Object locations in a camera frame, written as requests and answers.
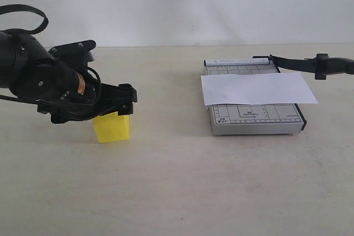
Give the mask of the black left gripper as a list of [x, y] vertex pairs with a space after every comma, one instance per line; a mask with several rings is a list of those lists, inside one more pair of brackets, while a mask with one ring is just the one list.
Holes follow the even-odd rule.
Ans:
[[[131, 103], [122, 104], [122, 100]], [[82, 122], [117, 112], [119, 116], [133, 114], [137, 90], [129, 83], [117, 86], [98, 81], [85, 82], [83, 94], [65, 90], [58, 98], [40, 100], [37, 112], [50, 115], [53, 124]]]

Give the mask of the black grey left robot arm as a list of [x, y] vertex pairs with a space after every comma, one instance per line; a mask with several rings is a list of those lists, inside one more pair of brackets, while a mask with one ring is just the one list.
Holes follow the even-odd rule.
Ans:
[[30, 34], [2, 31], [1, 88], [12, 96], [1, 99], [36, 105], [53, 124], [133, 114], [136, 89], [103, 83], [89, 67], [95, 47], [94, 40], [84, 40], [47, 50]]

